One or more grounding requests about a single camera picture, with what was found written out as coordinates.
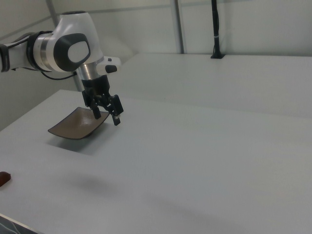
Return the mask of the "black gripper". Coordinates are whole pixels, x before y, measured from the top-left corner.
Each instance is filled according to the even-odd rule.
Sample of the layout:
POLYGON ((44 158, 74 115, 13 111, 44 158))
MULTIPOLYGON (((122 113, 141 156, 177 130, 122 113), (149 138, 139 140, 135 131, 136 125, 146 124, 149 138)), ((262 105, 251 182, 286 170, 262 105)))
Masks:
POLYGON ((101 102, 103 108, 112 116, 115 126, 120 124, 120 115, 123 113, 123 107, 118 95, 111 96, 109 93, 110 84, 107 75, 102 75, 93 80, 82 80, 84 91, 82 96, 86 107, 89 107, 95 119, 101 117, 100 110, 93 96, 102 96, 101 102))

